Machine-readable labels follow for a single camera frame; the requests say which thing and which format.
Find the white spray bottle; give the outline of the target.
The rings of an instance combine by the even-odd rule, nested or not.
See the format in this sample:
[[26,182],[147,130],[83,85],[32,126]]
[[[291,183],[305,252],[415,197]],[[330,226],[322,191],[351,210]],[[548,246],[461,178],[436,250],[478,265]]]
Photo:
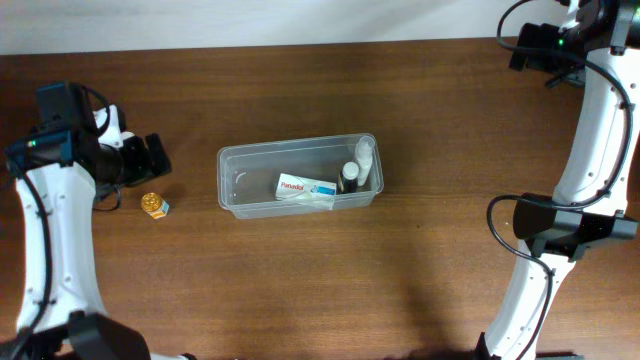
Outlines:
[[357,176],[357,183],[359,187],[364,186],[368,179],[373,164],[373,151],[375,145],[375,139],[371,136],[363,136],[356,144],[354,160],[359,167],[359,173]]

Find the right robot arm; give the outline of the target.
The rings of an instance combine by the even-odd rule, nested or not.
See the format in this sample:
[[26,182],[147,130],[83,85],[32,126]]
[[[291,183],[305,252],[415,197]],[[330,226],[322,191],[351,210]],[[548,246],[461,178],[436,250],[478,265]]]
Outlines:
[[565,2],[559,26],[522,26],[510,68],[551,74],[548,86],[581,85],[584,98],[565,170],[551,196],[508,195],[514,202],[516,257],[500,310],[472,353],[475,359],[533,359],[551,304],[586,251],[631,241],[626,214],[629,172],[639,138],[639,4]]

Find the dark bottle white cap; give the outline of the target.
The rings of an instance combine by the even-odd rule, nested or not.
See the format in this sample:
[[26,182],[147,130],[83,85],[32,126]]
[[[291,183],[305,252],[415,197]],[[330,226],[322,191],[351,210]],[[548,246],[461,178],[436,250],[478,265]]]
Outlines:
[[350,161],[343,165],[340,175],[338,189],[341,194],[353,193],[358,187],[359,166]]

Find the white Panadol box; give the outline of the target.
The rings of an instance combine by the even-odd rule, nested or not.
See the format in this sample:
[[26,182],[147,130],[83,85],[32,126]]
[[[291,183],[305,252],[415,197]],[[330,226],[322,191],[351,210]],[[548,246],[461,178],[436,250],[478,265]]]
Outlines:
[[276,184],[275,197],[279,201],[293,202],[331,210],[337,195],[337,185],[316,179],[281,173]]

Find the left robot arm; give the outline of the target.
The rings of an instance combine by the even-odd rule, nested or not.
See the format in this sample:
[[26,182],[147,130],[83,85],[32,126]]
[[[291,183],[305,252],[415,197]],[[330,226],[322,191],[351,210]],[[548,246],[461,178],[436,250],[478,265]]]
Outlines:
[[144,337],[111,319],[98,287],[96,203],[171,172],[160,137],[129,132],[123,112],[74,82],[36,93],[41,122],[5,150],[25,224],[25,290],[4,359],[152,360]]

